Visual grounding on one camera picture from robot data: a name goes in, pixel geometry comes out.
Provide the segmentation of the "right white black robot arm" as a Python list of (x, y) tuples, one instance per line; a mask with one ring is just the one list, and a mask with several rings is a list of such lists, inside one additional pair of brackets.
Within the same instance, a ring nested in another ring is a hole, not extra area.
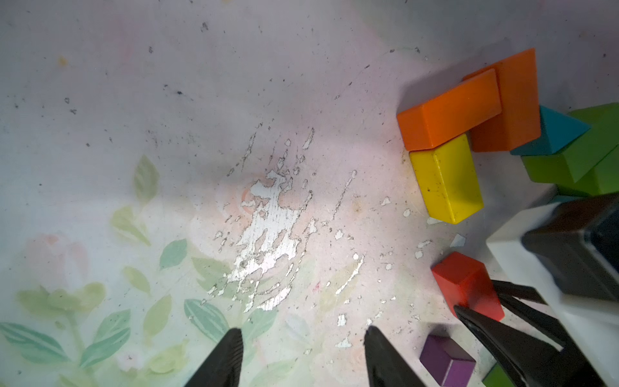
[(618, 196), (521, 211), (487, 246), (507, 281), (456, 252), (432, 273), (500, 385), (617, 385)]

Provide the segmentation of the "red block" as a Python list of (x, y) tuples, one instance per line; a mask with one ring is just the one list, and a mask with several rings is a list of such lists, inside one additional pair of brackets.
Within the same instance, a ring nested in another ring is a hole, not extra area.
[(493, 282), (480, 261), (453, 252), (434, 265), (431, 272), (455, 317), (455, 306), (462, 306), (498, 322), (504, 319)]

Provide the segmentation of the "yellow block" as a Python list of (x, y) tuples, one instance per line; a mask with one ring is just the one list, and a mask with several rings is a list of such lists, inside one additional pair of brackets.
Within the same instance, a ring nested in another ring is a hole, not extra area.
[(465, 134), (438, 148), (411, 152), (409, 159), (433, 219), (458, 224), (485, 207)]

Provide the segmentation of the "orange block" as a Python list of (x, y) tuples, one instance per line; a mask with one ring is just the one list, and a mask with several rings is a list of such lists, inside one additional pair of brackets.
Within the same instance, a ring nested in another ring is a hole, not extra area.
[(397, 114), (404, 147), (425, 151), (454, 140), (502, 112), (496, 71), (489, 69)]
[(496, 73), (502, 112), (470, 130), (472, 150), (510, 152), (541, 135), (535, 49), (477, 70), (464, 80), (490, 69)]

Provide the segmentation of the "purple cube block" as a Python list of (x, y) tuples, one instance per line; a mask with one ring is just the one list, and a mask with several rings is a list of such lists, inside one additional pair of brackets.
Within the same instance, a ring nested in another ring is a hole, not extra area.
[(453, 339), (428, 335), (420, 356), (422, 365), (440, 386), (466, 387), (477, 362)]

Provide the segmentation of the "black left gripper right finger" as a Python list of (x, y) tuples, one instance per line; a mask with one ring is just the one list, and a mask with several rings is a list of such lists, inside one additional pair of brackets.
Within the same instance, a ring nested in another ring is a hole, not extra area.
[(364, 354), (370, 387), (424, 387), (378, 327), (369, 326), (364, 335)]

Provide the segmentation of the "green block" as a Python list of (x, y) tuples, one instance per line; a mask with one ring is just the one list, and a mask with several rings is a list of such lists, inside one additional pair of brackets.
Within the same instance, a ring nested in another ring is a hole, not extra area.
[(549, 156), (523, 156), (530, 180), (567, 185), (576, 183), (618, 145), (618, 104), (609, 103), (568, 114), (589, 129)]
[(561, 195), (595, 197), (618, 192), (618, 147), (615, 147), (578, 182), (558, 185)]
[(485, 387), (514, 387), (504, 369), (496, 363), (482, 379)]

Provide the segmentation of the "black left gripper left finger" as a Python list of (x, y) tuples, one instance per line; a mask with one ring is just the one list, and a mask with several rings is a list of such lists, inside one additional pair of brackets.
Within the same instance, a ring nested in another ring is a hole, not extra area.
[(231, 328), (185, 383), (185, 387), (238, 387), (242, 364), (242, 331)]

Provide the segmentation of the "teal triangle block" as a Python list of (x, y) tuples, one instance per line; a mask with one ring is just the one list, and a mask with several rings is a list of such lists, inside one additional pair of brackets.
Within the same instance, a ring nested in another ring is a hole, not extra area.
[(590, 125), (553, 109), (540, 106), (541, 135), (538, 139), (515, 148), (514, 156), (549, 156), (585, 134)]

